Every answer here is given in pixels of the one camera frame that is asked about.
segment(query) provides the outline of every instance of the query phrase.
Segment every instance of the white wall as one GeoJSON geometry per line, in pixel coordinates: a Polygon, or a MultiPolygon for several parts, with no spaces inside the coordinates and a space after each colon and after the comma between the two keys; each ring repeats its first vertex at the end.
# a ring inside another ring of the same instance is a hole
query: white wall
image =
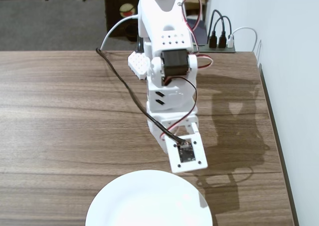
{"type": "MultiPolygon", "coordinates": [[[[215,8],[233,29],[251,26],[262,40],[259,63],[299,223],[319,226],[319,0],[209,0],[207,15],[215,8]]],[[[250,51],[253,42],[249,30],[235,34],[237,51],[250,51]]]]}

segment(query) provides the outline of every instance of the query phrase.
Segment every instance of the white robotic arm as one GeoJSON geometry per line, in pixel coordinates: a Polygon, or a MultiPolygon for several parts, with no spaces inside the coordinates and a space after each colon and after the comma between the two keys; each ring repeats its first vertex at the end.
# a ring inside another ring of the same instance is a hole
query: white robotic arm
{"type": "Polygon", "coordinates": [[[182,2],[140,0],[139,37],[143,38],[144,52],[133,52],[129,57],[130,68],[139,79],[147,79],[147,112],[168,130],[185,127],[188,133],[178,136],[177,142],[148,120],[150,132],[168,154],[173,173],[207,168],[193,99],[197,57],[192,54],[182,2]]]}

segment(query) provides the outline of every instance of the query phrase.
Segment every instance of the wooden table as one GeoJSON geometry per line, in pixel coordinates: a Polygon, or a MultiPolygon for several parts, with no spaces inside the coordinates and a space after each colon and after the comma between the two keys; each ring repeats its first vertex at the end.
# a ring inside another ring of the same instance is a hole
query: wooden table
{"type": "MultiPolygon", "coordinates": [[[[109,52],[146,101],[146,82],[109,52]]],[[[292,214],[252,53],[213,54],[198,74],[208,168],[180,174],[214,226],[291,226],[292,214]]],[[[136,170],[170,172],[126,88],[94,51],[0,52],[0,225],[80,226],[96,194],[136,170]]]]}

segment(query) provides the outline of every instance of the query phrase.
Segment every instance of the black cable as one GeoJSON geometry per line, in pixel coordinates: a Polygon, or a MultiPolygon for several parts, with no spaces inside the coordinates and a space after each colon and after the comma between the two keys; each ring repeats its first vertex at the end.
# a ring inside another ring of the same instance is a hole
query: black cable
{"type": "Polygon", "coordinates": [[[220,18],[215,22],[215,25],[214,25],[213,30],[216,29],[216,26],[217,26],[217,23],[219,22],[219,20],[221,20],[221,19],[223,19],[223,18],[226,18],[226,19],[228,20],[228,23],[229,23],[229,31],[230,31],[230,35],[231,35],[231,33],[233,33],[233,31],[232,31],[232,29],[231,29],[230,19],[229,19],[229,17],[226,16],[226,15],[223,15],[222,17],[220,17],[220,18]]]}
{"type": "Polygon", "coordinates": [[[181,139],[180,137],[174,135],[173,133],[171,133],[170,131],[168,131],[159,121],[157,121],[156,119],[154,119],[151,115],[149,115],[148,112],[146,112],[146,110],[143,108],[143,106],[141,105],[141,103],[138,101],[138,99],[136,98],[134,92],[131,90],[131,88],[128,86],[128,84],[122,79],[122,77],[117,73],[116,69],[114,68],[113,64],[109,61],[109,59],[103,54],[103,52],[99,49],[96,48],[95,50],[101,57],[103,57],[103,59],[105,59],[105,61],[108,63],[108,65],[110,66],[111,70],[114,72],[114,74],[118,77],[118,79],[125,85],[125,87],[127,88],[127,90],[129,91],[129,94],[131,96],[131,98],[133,99],[134,103],[136,104],[136,106],[140,109],[140,111],[146,115],[146,117],[148,117],[157,127],[159,127],[160,130],[162,130],[168,137],[170,137],[172,140],[180,143],[180,144],[184,144],[186,142],[186,140],[181,139]]]}
{"type": "MultiPolygon", "coordinates": [[[[211,18],[210,18],[210,25],[209,25],[209,31],[208,31],[208,36],[207,36],[207,44],[209,41],[209,37],[210,37],[210,33],[211,33],[211,27],[213,25],[213,19],[214,19],[214,14],[215,12],[217,12],[219,14],[220,17],[222,17],[222,14],[220,13],[219,10],[213,10],[212,14],[211,14],[211,18]]],[[[223,31],[225,31],[225,22],[224,22],[224,18],[221,19],[221,22],[223,24],[223,31]]]]}

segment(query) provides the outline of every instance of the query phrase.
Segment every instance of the floor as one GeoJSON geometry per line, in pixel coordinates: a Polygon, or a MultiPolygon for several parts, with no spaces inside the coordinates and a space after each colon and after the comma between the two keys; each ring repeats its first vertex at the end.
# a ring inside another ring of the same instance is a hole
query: floor
{"type": "MultiPolygon", "coordinates": [[[[106,34],[104,0],[0,0],[0,50],[94,50],[106,34]]],[[[105,49],[134,50],[125,37],[105,49]]]]}

